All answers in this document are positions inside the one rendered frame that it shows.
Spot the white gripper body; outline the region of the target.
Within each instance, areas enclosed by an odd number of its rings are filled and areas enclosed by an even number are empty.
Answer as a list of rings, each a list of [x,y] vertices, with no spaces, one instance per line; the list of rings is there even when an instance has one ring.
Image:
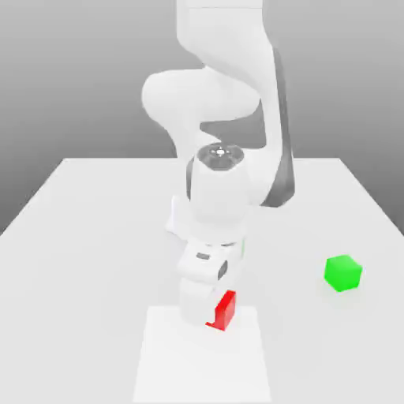
[[[204,326],[215,320],[215,308],[225,294],[224,285],[210,285],[181,278],[179,283],[179,306],[183,320]]]

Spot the small green cube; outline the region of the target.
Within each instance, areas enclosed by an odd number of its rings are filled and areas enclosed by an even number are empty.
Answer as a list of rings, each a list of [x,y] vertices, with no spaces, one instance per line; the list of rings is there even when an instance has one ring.
[[[341,255],[327,258],[324,280],[337,292],[357,288],[363,267],[351,256]]]

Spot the small red cube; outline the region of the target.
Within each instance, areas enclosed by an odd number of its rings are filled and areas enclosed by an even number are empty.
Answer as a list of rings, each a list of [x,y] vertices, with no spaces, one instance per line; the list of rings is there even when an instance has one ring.
[[[234,317],[235,306],[236,292],[228,290],[215,307],[215,320],[212,323],[206,322],[205,325],[225,331]]]

